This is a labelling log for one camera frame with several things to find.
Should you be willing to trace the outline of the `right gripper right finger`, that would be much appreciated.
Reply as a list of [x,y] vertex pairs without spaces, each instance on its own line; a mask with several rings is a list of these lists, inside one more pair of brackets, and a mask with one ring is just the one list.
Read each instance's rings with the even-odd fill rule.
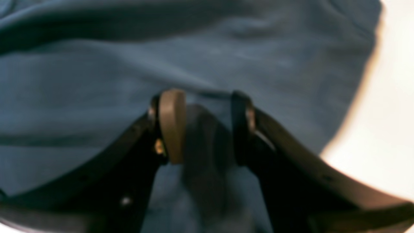
[[301,145],[278,121],[232,93],[238,165],[258,178],[275,233],[403,233],[413,203],[337,171]]

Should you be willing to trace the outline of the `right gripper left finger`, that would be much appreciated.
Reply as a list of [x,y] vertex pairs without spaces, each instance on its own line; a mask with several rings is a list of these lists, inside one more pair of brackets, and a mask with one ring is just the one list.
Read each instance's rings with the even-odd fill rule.
[[3,199],[1,224],[25,233],[138,233],[158,168],[184,161],[185,124],[185,92],[161,92],[92,160]]

